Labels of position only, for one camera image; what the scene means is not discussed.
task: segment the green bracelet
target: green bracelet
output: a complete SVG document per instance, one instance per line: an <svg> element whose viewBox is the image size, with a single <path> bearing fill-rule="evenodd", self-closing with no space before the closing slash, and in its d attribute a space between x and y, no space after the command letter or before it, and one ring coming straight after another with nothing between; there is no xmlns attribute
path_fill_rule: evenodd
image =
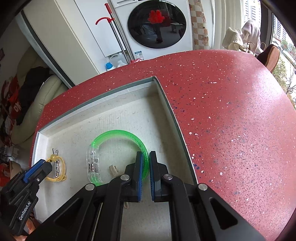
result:
<svg viewBox="0 0 296 241"><path fill-rule="evenodd" d="M148 174L149 170L149 156L146 147L144 146L143 142L134 134L123 131L123 130L112 130L106 131L100 134L94 141L89 145L89 148L86 153L86 161L87 161L87 176L89 180L95 184L96 186L102 185L103 182L100 177L100 168L99 168L99 146L114 137L124 137L129 140L135 142L141 152L143 153L144 160L143 160L143 173L142 173L142 180L144 180Z"/></svg>

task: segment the checkered curtain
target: checkered curtain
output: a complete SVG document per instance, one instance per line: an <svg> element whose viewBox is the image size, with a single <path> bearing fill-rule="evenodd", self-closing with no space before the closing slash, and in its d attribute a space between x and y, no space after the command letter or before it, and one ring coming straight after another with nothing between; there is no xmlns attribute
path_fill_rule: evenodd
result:
<svg viewBox="0 0 296 241"><path fill-rule="evenodd" d="M209 36L202 3L200 0L188 1L192 22L194 49L209 49Z"/></svg>

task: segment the building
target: building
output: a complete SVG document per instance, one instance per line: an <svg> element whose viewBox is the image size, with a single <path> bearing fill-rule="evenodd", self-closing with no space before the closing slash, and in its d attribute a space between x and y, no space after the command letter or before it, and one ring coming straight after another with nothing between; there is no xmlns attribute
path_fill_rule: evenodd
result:
<svg viewBox="0 0 296 241"><path fill-rule="evenodd" d="M261 27L260 0L244 0L244 23L248 20L255 21Z"/></svg>
<svg viewBox="0 0 296 241"><path fill-rule="evenodd" d="M282 26L282 24L276 18L275 15L274 15L274 37L279 40L282 40L282 39L287 40L287 37L288 37L286 30L284 29L284 27Z"/></svg>

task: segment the washing machine door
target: washing machine door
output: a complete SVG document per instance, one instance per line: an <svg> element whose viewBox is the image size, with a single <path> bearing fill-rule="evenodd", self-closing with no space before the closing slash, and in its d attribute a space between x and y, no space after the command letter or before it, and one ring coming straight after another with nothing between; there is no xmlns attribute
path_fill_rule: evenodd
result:
<svg viewBox="0 0 296 241"><path fill-rule="evenodd" d="M139 44L162 49L177 43L186 30L186 20L174 4L151 0L139 4L128 18L128 30Z"/></svg>

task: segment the red flower sticker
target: red flower sticker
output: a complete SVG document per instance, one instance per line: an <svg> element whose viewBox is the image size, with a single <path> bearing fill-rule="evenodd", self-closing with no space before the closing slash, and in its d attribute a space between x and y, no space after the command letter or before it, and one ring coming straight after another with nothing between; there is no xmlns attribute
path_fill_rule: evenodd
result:
<svg viewBox="0 0 296 241"><path fill-rule="evenodd" d="M161 15L160 10L151 10L149 13L148 21L152 24L162 23L164 19L165 17Z"/></svg>

